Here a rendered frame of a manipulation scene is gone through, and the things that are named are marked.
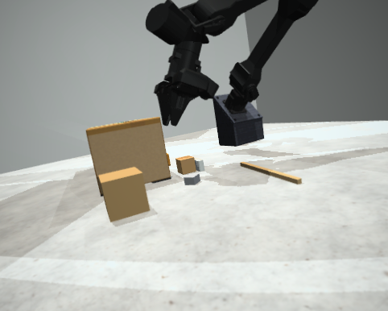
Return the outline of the wooden stick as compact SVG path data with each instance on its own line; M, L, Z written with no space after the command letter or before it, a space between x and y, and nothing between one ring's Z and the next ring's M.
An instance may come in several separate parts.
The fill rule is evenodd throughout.
M259 166L256 166L254 164L249 164L249 163L246 163L246 162L241 162L240 164L244 168L248 168L248 169L254 170L256 172L260 172L260 173L266 174L268 176L279 178L281 180L290 181L290 182L295 183L295 184L301 184L302 183L302 180L301 180L300 177L290 176L290 175L287 175L287 174L284 174L284 173L281 173L281 172L276 172L274 170L270 170L268 168L259 167Z

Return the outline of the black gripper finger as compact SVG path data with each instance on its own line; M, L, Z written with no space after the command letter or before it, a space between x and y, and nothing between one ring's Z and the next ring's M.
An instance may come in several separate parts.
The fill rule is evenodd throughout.
M185 111L188 103L199 97L199 93L193 93L186 89L181 89L176 86L168 88L169 107L170 107L170 119L171 125L177 126L183 112Z
M158 92L156 94L159 101L159 108L162 117L162 122L164 126L168 126L170 122L170 107L169 107L169 97L164 93Z

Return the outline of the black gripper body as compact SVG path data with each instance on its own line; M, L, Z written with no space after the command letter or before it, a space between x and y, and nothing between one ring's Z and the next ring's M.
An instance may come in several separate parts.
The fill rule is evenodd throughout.
M154 94L158 92L168 95L168 88L176 86L193 93L208 92L209 80L206 75L196 72L200 66L199 56L186 49L176 49L172 52L168 63L169 69L161 81L155 86ZM167 82L168 81L168 82Z

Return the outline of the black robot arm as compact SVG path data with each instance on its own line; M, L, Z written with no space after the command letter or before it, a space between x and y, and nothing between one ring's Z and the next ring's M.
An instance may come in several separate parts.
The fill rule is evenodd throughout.
M209 44L207 35L218 36L232 27L239 15L267 0L198 0L178 8L171 0L152 7L146 18L146 28L152 34L200 56L202 44ZM250 57L237 62L229 73L233 86L227 99L223 99L231 114L245 113L246 104L258 96L262 67L290 29L292 23L307 15L319 0L279 0L278 10L269 23ZM204 100L213 98L219 85L209 80L208 92L197 93Z

